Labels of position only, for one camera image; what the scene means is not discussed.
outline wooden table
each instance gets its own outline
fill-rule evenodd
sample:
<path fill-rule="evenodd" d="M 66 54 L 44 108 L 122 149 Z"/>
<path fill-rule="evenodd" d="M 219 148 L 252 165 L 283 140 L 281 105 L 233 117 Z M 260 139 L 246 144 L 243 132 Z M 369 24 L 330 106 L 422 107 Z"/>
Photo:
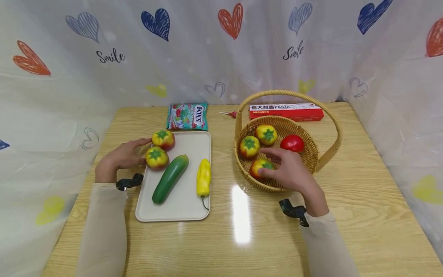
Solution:
<path fill-rule="evenodd" d="M 440 261 L 352 108 L 347 103 L 328 107 L 343 126 L 344 140 L 316 179 L 361 275 L 443 276 Z M 213 180 L 206 219 L 138 222 L 140 188 L 129 190 L 126 276 L 309 276 L 298 220 L 285 216 L 278 205 L 283 198 L 290 197 L 294 205 L 302 199 L 297 193 L 270 194 L 247 185 L 233 155 L 234 119 L 218 113 L 236 108 L 208 109 Z M 166 114 L 166 107 L 118 110 L 43 276 L 74 276 L 97 162 L 122 142 L 164 128 Z M 328 116 L 301 125 L 321 153 L 336 138 Z M 144 168 L 121 170 L 118 179 L 136 172 Z"/>

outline sleeve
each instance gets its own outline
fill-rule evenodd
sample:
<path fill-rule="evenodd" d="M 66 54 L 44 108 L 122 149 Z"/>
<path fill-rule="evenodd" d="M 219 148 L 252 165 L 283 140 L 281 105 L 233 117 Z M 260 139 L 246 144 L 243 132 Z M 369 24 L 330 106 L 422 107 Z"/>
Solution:
<path fill-rule="evenodd" d="M 359 277 L 334 216 L 321 217 L 305 213 L 309 227 L 300 226 L 306 242 L 309 270 L 312 277 Z"/>
<path fill-rule="evenodd" d="M 124 207 L 128 195 L 114 183 L 93 185 L 77 277 L 121 277 L 126 261 Z"/>

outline white tray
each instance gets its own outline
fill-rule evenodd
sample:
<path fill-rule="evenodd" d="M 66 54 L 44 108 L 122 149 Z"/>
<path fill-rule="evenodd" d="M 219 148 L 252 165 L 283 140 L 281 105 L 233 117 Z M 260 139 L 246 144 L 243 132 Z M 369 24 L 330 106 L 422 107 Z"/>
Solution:
<path fill-rule="evenodd" d="M 163 171 L 153 171 L 146 167 L 137 202 L 136 218 L 142 222 L 187 221 L 205 219 L 209 211 L 203 207 L 202 199 L 197 196 L 197 170 L 203 159 L 211 162 L 211 135 L 203 131 L 176 132 L 175 147 L 168 151 L 169 161 L 186 154 L 189 165 L 175 184 L 166 201 L 157 205 L 152 202 L 154 193 Z M 205 205 L 210 208 L 210 195 Z"/>

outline fake tomato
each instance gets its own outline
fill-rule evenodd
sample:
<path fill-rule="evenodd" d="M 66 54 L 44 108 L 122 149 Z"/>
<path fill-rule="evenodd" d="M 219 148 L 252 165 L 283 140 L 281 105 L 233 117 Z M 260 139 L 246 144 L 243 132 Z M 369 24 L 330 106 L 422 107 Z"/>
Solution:
<path fill-rule="evenodd" d="M 160 130 L 152 135 L 152 144 L 163 150 L 171 150 L 175 146 L 174 134 L 168 130 Z"/>
<path fill-rule="evenodd" d="M 281 141 L 280 148 L 301 153 L 304 149 L 304 142 L 302 138 L 297 135 L 289 135 Z"/>
<path fill-rule="evenodd" d="M 162 148 L 154 146 L 146 152 L 146 163 L 153 170 L 160 170 L 169 163 L 169 156 Z"/>
<path fill-rule="evenodd" d="M 251 169 L 249 170 L 249 174 L 251 174 L 251 176 L 257 180 L 263 179 L 264 177 L 258 174 L 258 170 L 260 168 L 274 169 L 272 163 L 267 159 L 257 159 L 252 163 Z"/>
<path fill-rule="evenodd" d="M 264 145 L 272 145 L 277 140 L 277 131 L 272 125 L 262 124 L 255 129 L 255 136 Z"/>
<path fill-rule="evenodd" d="M 241 140 L 240 155 L 245 159 L 252 159 L 257 156 L 260 150 L 260 142 L 256 137 L 248 136 Z"/>

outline basket handle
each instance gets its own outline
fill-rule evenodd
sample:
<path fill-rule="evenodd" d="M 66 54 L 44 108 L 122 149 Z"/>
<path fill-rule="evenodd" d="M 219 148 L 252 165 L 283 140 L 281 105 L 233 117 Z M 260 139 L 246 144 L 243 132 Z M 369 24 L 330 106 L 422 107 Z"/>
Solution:
<path fill-rule="evenodd" d="M 242 117 L 243 109 L 246 107 L 246 105 L 248 105 L 249 102 L 251 102 L 257 98 L 260 98 L 263 96 L 269 96 L 269 95 L 288 95 L 288 96 L 294 96 L 294 97 L 301 98 L 303 100 L 306 100 L 308 102 L 311 102 L 312 104 L 319 106 L 331 117 L 332 121 L 335 124 L 335 128 L 337 129 L 337 139 L 335 140 L 334 144 L 319 159 L 319 163 L 317 164 L 317 167 L 315 168 L 315 172 L 320 171 L 320 169 L 322 169 L 332 159 L 332 157 L 337 153 L 338 149 L 342 145 L 343 136 L 342 136 L 342 128 L 341 128 L 337 118 L 335 117 L 335 115 L 323 103 L 312 98 L 311 96 L 302 94 L 300 92 L 294 92 L 294 91 L 289 91 L 289 90 L 266 90 L 266 91 L 262 91 L 262 92 L 259 92 L 259 93 L 249 96 L 240 104 L 240 108 L 238 110 L 237 118 L 235 120 L 235 139 L 237 139 L 238 136 L 240 135 L 240 131 L 242 128 L 241 117 Z"/>

